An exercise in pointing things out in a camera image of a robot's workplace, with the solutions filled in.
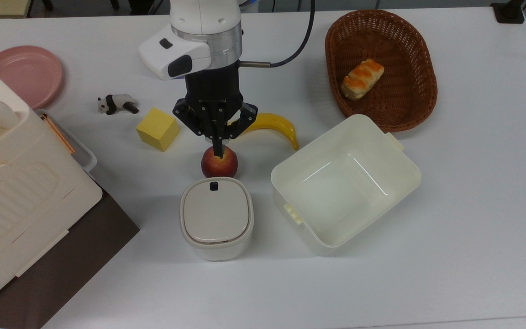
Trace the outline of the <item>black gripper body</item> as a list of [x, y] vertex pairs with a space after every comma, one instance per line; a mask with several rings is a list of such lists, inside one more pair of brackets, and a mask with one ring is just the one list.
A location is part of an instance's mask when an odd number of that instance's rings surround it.
[[228, 123], [239, 118], [239, 109], [244, 102], [239, 83], [240, 64], [235, 62], [223, 68], [204, 69], [184, 77], [187, 90], [184, 101], [194, 109], [207, 107], [216, 122], [216, 131], [219, 109], [225, 107]]

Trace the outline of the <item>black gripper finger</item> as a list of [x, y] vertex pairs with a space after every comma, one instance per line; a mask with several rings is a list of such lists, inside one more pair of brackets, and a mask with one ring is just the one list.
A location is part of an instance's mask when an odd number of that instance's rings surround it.
[[225, 107], [219, 109], [219, 115], [217, 115], [217, 156], [221, 159], [225, 153], [225, 143], [228, 140], [238, 138], [257, 118], [258, 108], [253, 104], [243, 102], [239, 110], [238, 120], [228, 123], [229, 119], [225, 113]]
[[213, 154], [218, 156], [216, 122], [207, 107], [201, 106], [194, 109], [188, 102], [178, 101], [173, 108], [173, 114], [194, 134], [205, 136], [206, 140], [213, 145]]

